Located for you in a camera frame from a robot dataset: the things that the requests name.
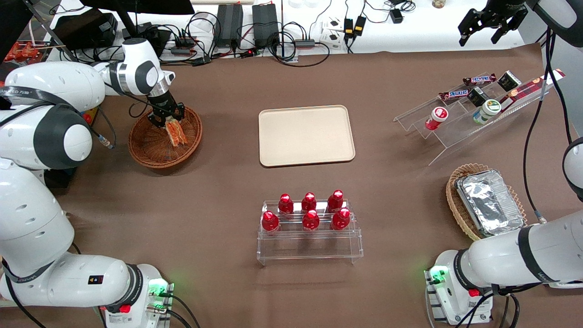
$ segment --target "black box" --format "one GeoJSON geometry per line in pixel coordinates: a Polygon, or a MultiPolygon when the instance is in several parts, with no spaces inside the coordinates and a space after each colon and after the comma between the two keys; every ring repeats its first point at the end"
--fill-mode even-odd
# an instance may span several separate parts
{"type": "Polygon", "coordinates": [[[255,5],[253,9],[253,33],[255,47],[265,48],[279,42],[278,14],[275,5],[255,5]]]}
{"type": "Polygon", "coordinates": [[[220,29],[220,34],[215,37],[217,47],[240,47],[243,33],[241,31],[243,29],[243,6],[219,5],[217,17],[220,25],[220,27],[217,26],[217,30],[220,29]]]}
{"type": "Polygon", "coordinates": [[[55,34],[69,50],[113,46],[117,20],[112,13],[92,8],[80,15],[61,16],[55,34]]]}

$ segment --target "red bottle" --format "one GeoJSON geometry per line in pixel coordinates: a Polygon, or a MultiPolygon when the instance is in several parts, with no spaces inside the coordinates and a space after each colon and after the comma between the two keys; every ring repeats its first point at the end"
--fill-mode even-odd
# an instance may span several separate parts
{"type": "Polygon", "coordinates": [[[301,220],[302,225],[304,226],[304,231],[314,231],[318,229],[318,225],[320,225],[320,217],[316,210],[309,210],[306,214],[304,214],[304,218],[301,220]]]}
{"type": "Polygon", "coordinates": [[[265,211],[263,217],[261,218],[261,226],[265,231],[278,231],[279,230],[279,218],[272,211],[265,211]]]}
{"type": "Polygon", "coordinates": [[[279,197],[278,209],[280,214],[293,214],[293,202],[288,194],[279,197]]]}
{"type": "Polygon", "coordinates": [[[332,217],[330,230],[342,230],[350,224],[350,211],[343,207],[332,217]]]}
{"type": "Polygon", "coordinates": [[[307,193],[304,199],[301,200],[301,211],[306,213],[307,211],[316,209],[316,196],[313,193],[307,193]]]}
{"type": "Polygon", "coordinates": [[[328,208],[326,212],[328,213],[335,213],[338,212],[339,209],[342,208],[342,204],[344,203],[344,194],[342,190],[336,190],[334,193],[328,197],[328,208]]]}

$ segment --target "acrylic display stand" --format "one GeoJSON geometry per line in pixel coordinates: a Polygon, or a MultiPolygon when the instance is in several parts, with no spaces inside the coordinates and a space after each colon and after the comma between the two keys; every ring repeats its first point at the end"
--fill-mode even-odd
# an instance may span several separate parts
{"type": "Polygon", "coordinates": [[[280,230],[267,232],[261,226],[257,231],[257,260],[288,259],[350,259],[352,263],[363,257],[361,230],[348,200],[344,207],[350,210],[350,224],[340,231],[330,230],[333,214],[326,213],[327,200],[318,200],[316,212],[320,225],[316,231],[304,231],[301,200],[294,200],[294,214],[280,214],[279,201],[265,201],[261,214],[272,211],[279,218],[280,230]]]}
{"type": "MultiPolygon", "coordinates": [[[[478,76],[486,75],[490,74],[485,72],[478,76]]],[[[505,95],[508,94],[508,92],[505,91],[497,82],[490,83],[488,85],[480,85],[479,87],[482,91],[484,91],[485,94],[489,96],[490,99],[496,99],[498,101],[500,101],[505,95]]],[[[548,93],[552,87],[553,84],[552,81],[550,81],[550,85],[546,86],[545,93],[548,93]]],[[[448,92],[472,88],[474,87],[459,85],[448,90],[448,92]]],[[[478,111],[478,108],[476,108],[476,106],[467,97],[463,97],[457,100],[450,100],[447,102],[443,102],[439,97],[435,97],[434,99],[429,100],[428,102],[395,117],[393,122],[398,121],[405,129],[405,131],[413,131],[413,129],[417,130],[417,132],[419,132],[419,134],[421,134],[424,139],[427,139],[431,135],[435,135],[437,137],[444,149],[429,163],[429,165],[431,165],[438,158],[442,156],[445,157],[457,150],[460,150],[480,135],[492,130],[494,127],[500,126],[501,121],[509,123],[510,121],[514,120],[517,115],[512,114],[540,98],[540,93],[541,92],[539,90],[537,92],[531,93],[525,98],[520,99],[519,101],[512,104],[512,106],[505,112],[494,116],[484,125],[474,122],[472,116],[476,111],[478,111]],[[447,120],[441,123],[437,129],[430,131],[425,127],[425,121],[427,121],[427,119],[430,117],[431,111],[438,106],[446,108],[449,112],[449,116],[447,120]]]]}

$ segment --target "label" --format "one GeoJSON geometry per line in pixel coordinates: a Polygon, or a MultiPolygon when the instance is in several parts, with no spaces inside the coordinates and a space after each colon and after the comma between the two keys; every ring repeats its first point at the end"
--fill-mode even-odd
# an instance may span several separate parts
{"type": "Polygon", "coordinates": [[[87,285],[101,285],[103,283],[102,275],[90,275],[87,285]]]}

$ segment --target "wicker basket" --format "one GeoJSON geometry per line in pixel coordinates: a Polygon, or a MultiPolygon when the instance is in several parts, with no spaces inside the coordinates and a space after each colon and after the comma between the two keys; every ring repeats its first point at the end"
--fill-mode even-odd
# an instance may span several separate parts
{"type": "Polygon", "coordinates": [[[200,144],[201,118],[192,109],[186,107],[180,121],[188,143],[177,147],[172,146],[165,129],[155,127],[147,119],[147,114],[140,116],[128,137],[129,153],[139,164],[153,169],[169,168],[186,160],[200,144]]]}
{"type": "MultiPolygon", "coordinates": [[[[486,165],[482,164],[474,163],[462,165],[458,167],[453,173],[451,173],[449,181],[447,181],[447,186],[445,187],[447,203],[449,204],[451,212],[454,214],[455,220],[457,221],[458,225],[462,228],[462,230],[466,233],[466,235],[468,235],[472,240],[479,240],[484,237],[481,237],[480,233],[477,230],[476,225],[474,224],[474,221],[472,220],[472,217],[470,217],[468,213],[468,209],[466,208],[465,204],[460,198],[458,191],[455,188],[455,181],[459,177],[472,175],[474,173],[480,173],[486,170],[489,170],[489,168],[486,165]]],[[[518,206],[518,209],[522,214],[524,222],[526,223],[526,214],[524,213],[524,208],[522,207],[522,204],[520,203],[518,196],[516,195],[512,187],[510,187],[509,185],[506,185],[506,187],[508,187],[508,191],[510,191],[510,194],[514,198],[514,201],[516,202],[516,205],[518,206]]]]}

